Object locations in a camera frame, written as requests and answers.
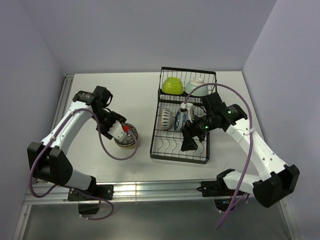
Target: black wire rack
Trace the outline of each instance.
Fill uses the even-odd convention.
[[[217,75],[214,71],[195,70],[186,68],[165,67],[161,68],[158,102],[152,141],[150,147],[150,157],[153,159],[187,162],[194,164],[206,164],[210,158],[210,135],[206,134],[204,141],[200,142],[198,137],[194,137],[197,150],[181,151],[183,142],[183,134],[181,131],[174,131],[174,122],[176,113],[179,110],[180,104],[188,95],[183,92],[180,95],[167,94],[162,91],[162,86],[165,80],[169,77],[180,78],[183,87],[185,87],[193,78],[202,78],[205,83],[216,83]],[[209,93],[217,91],[217,86],[208,86]],[[193,114],[198,117],[205,115],[201,97],[190,97],[189,103],[193,103]],[[161,113],[163,108],[169,109],[172,112],[172,124],[168,130],[161,129]]]

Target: wall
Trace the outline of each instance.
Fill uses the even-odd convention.
[[[288,197],[302,239],[319,239],[320,1],[278,0],[243,69],[274,151],[300,169]]]
[[[276,0],[20,0],[65,73],[242,70]]]
[[[0,1],[0,239],[11,239],[27,190],[27,147],[50,131],[63,75],[17,0]]]

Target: green bowl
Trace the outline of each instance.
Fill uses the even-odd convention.
[[[184,92],[184,86],[180,78],[178,77],[168,77],[162,86],[162,92],[166,94],[180,95]]]

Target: purple cable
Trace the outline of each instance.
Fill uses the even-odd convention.
[[[128,157],[124,157],[124,158],[119,158],[119,157],[115,157],[115,156],[112,156],[108,150],[106,149],[104,143],[103,143],[103,140],[102,140],[102,137],[101,137],[101,130],[100,130],[100,124],[99,124],[99,120],[98,120],[98,117],[94,114],[93,111],[89,110],[89,109],[86,109],[86,108],[79,108],[79,109],[76,109],[73,111],[73,113],[70,113],[66,118],[65,120],[61,123],[61,125],[59,126],[59,128],[56,130],[56,132],[52,135],[52,139],[48,142],[48,144],[42,149],[42,151],[39,153],[39,155],[35,158],[33,164],[32,164],[32,167],[30,169],[30,176],[29,176],[29,189],[30,189],[30,192],[31,194],[35,197],[35,198],[44,198],[45,196],[47,196],[51,191],[52,189],[54,189],[57,185],[54,184],[52,187],[50,187],[50,189],[48,191],[46,191],[44,194],[42,195],[38,195],[35,191],[34,191],[34,188],[33,188],[33,185],[32,185],[32,178],[33,178],[33,175],[34,175],[34,171],[36,169],[36,166],[39,162],[39,160],[41,159],[41,157],[43,156],[43,154],[47,151],[47,149],[52,145],[52,143],[55,141],[55,138],[56,136],[61,132],[61,130],[65,127],[65,125],[69,122],[69,120],[72,118],[72,116],[77,113],[77,112],[80,112],[80,111],[86,111],[86,112],[89,112],[92,114],[94,120],[96,121],[97,123],[97,130],[98,130],[98,135],[99,135],[99,140],[100,140],[100,143],[101,143],[101,146],[103,148],[103,150],[105,151],[105,153],[115,159],[115,160],[127,160],[129,158],[131,158],[136,152],[137,152],[137,148],[138,148],[138,142],[137,142],[137,138],[136,136],[134,135],[134,133],[129,129],[128,130],[128,133],[133,137],[134,139],[134,142],[135,142],[135,148],[134,148],[134,151],[133,153],[131,153]]]
[[[201,87],[204,87],[204,86],[210,86],[210,85],[213,85],[213,86],[220,86],[220,87],[223,87],[223,88],[226,88],[226,89],[229,89],[230,91],[234,92],[244,103],[244,105],[246,106],[246,109],[248,111],[248,115],[249,115],[249,129],[251,130],[253,128],[253,120],[252,120],[252,113],[251,113],[251,110],[250,110],[250,107],[247,103],[247,101],[244,99],[243,96],[240,95],[240,93],[238,93],[236,90],[234,90],[233,88],[227,86],[227,85],[223,85],[223,84],[220,84],[220,83],[205,83],[205,84],[202,84],[200,86],[197,86],[196,88],[194,88],[189,94],[188,96],[186,96],[185,100],[184,100],[184,103],[186,104],[188,99],[190,98],[191,94],[196,91],[197,89],[201,88]],[[242,174],[240,176],[240,179],[238,181],[238,184],[234,190],[234,194],[232,196],[232,199],[231,199],[231,202],[229,204],[229,207],[227,208],[227,210],[224,212],[223,216],[220,217],[215,229],[219,229],[221,227],[221,225],[225,222],[225,220],[227,219],[229,213],[231,212],[232,208],[235,206],[235,202],[236,202],[236,198],[237,198],[237,195],[238,195],[238,192],[239,192],[239,189],[240,189],[240,186],[241,186],[241,183],[242,181],[244,180],[244,177],[245,177],[245,174],[246,174],[246,171],[248,169],[248,166],[249,166],[249,163],[250,163],[250,158],[251,158],[251,155],[252,155],[252,150],[253,150],[253,133],[250,131],[249,132],[249,151],[248,151],[248,156],[246,158],[246,162],[244,164],[244,167],[243,167],[243,171],[242,171]]]
[[[87,197],[87,198],[90,198],[90,199],[94,199],[94,200],[98,200],[98,201],[103,201],[103,202],[106,202],[107,204],[109,204],[111,206],[111,211],[105,216],[102,216],[102,217],[88,217],[88,216],[81,215],[82,218],[88,219],[88,220],[93,220],[93,221],[102,220],[102,219],[106,219],[106,218],[110,217],[110,215],[114,212],[115,206],[112,204],[112,202],[110,202],[110,201],[108,201],[106,199],[100,198],[100,197],[95,197],[95,196],[88,195],[88,194],[80,191],[79,189],[74,189],[74,190],[77,193],[79,193],[80,195],[84,196],[84,197]]]

